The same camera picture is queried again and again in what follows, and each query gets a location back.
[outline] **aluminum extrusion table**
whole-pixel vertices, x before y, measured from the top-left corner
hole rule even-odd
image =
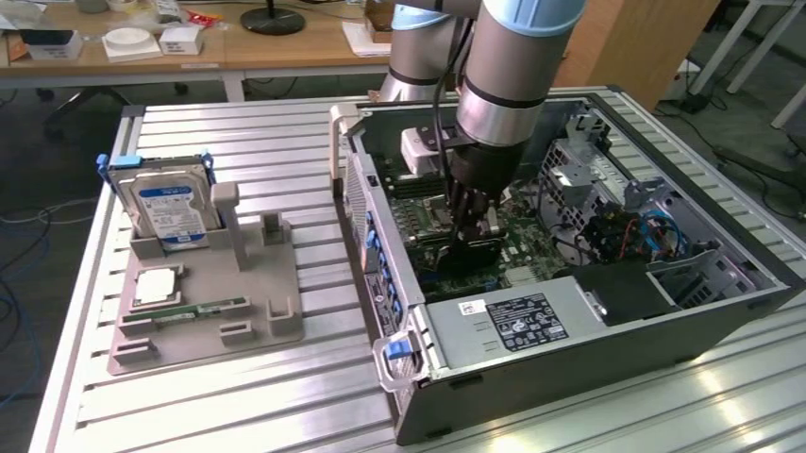
[[[580,92],[574,89],[556,92]],[[806,276],[803,242],[623,94],[598,89],[760,242]],[[108,188],[80,266],[33,434],[41,451],[736,451],[806,445],[806,303],[792,301],[696,360],[459,431],[393,443],[328,190],[331,98],[127,110],[115,154],[208,150],[236,181],[240,222],[281,210],[293,226],[305,338],[297,344],[109,376],[131,224]],[[632,145],[612,155],[655,173]]]

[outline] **white box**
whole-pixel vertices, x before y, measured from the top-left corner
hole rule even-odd
[[[686,98],[686,87],[694,85],[699,74],[700,67],[690,60],[683,60],[660,101],[682,101]]]
[[[155,59],[163,56],[151,33],[140,28],[119,28],[101,38],[103,49],[111,63]]]
[[[84,40],[80,33],[72,30],[73,36],[67,43],[25,44],[32,59],[77,59]]]
[[[160,48],[165,55],[199,55],[201,45],[201,33],[195,26],[168,28],[160,37]]]

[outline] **desk leg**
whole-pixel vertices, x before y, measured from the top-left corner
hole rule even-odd
[[[719,64],[722,64],[722,60],[726,59],[730,48],[739,39],[739,36],[742,35],[744,28],[747,28],[747,25],[752,20],[752,17],[755,17],[755,13],[759,9],[760,4],[758,3],[758,1],[750,0],[750,4],[744,8],[744,12],[742,12],[742,16],[739,16],[739,20],[735,21],[735,24],[732,25],[732,28],[730,29],[726,38],[722,40],[722,43],[716,48],[716,52],[714,52],[714,55],[707,61],[707,65],[704,66],[703,71],[696,77],[696,80],[694,80],[694,85],[691,86],[690,90],[691,94],[698,94],[706,87],[710,77],[714,75],[714,72],[716,72],[716,68],[719,67]]]
[[[806,84],[803,84],[803,88],[800,88],[800,91],[796,92],[795,97],[786,105],[783,110],[780,110],[778,116],[775,116],[775,119],[771,122],[771,126],[775,129],[779,129],[786,125],[786,123],[790,121],[790,118],[792,118],[792,115],[795,114],[796,110],[803,106],[803,103],[806,103]]]
[[[742,67],[742,71],[739,71],[739,74],[732,79],[732,82],[730,82],[730,86],[727,87],[727,92],[735,93],[739,91],[739,88],[742,88],[742,84],[744,83],[744,80],[747,80],[747,77],[750,77],[750,73],[755,70],[758,63],[760,62],[764,55],[767,55],[767,52],[770,52],[772,45],[778,41],[778,38],[780,38],[783,31],[792,23],[792,20],[795,19],[796,14],[800,12],[802,9],[803,9],[802,3],[799,5],[794,5],[790,8],[790,12],[787,12],[786,15],[783,16],[783,18],[780,19],[780,21],[778,21],[778,24],[775,24],[775,26],[770,30],[770,33],[767,34],[767,38],[764,38],[762,43],[758,45],[758,48],[755,49],[755,52],[752,53],[752,57],[750,57],[747,63],[744,63],[744,66]]]
[[[227,92],[227,102],[243,102],[245,97],[243,96],[243,73],[231,72],[224,73],[221,76],[224,81],[224,91]]]

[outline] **gray carpet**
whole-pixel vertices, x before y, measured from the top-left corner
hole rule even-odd
[[[703,35],[692,56],[706,61],[723,36],[724,32]],[[743,53],[750,42],[739,44],[727,57],[727,63]],[[300,79],[287,97],[363,94],[368,89],[380,86],[381,79],[380,75]],[[268,99],[283,94],[291,82],[292,80],[285,78],[268,84],[253,84],[248,100]],[[786,154],[791,145],[783,133],[770,128],[768,122],[803,82],[806,69],[770,54],[738,94],[728,95],[723,90],[716,90],[727,102],[727,111],[708,108],[688,117],[690,121],[714,144],[732,147],[787,168],[795,163]],[[121,92],[133,103],[143,105],[225,101],[219,83],[196,82],[191,83],[189,87],[191,92],[185,96],[173,93],[171,84],[123,87]],[[56,101],[41,103],[33,91],[25,90],[17,94],[13,102],[0,109],[0,211],[25,206],[51,206],[72,198],[97,195],[101,183],[95,173],[93,161],[99,153],[109,151],[120,107],[103,97],[91,101],[61,124],[64,143],[49,143],[36,133],[37,125],[48,112],[73,92],[75,90],[56,90]],[[1,92],[0,96],[8,98],[9,93]],[[676,111],[672,106],[660,108]],[[712,158],[708,146],[683,121],[666,118],[663,122],[698,152]],[[758,196],[759,184],[754,176],[738,168],[727,168],[726,171],[738,184]],[[775,184],[771,186],[771,203],[780,210],[792,210],[796,205],[792,191]],[[56,219],[87,215],[92,208],[85,205],[60,211]],[[806,236],[804,225],[787,219],[782,221],[800,237]],[[11,283],[33,320],[33,330],[41,345],[41,379],[28,390],[29,394],[0,411],[0,452],[25,451],[28,447],[40,404],[36,393],[44,390],[56,353],[88,227],[89,223],[53,226],[49,234],[49,256],[31,272]],[[24,245],[24,240],[0,230],[0,261],[7,261],[7,257]],[[0,324],[0,342],[7,338],[9,330],[8,322]],[[9,349],[0,353],[0,394],[11,393],[25,381],[32,370],[32,345],[25,333],[20,331]]]

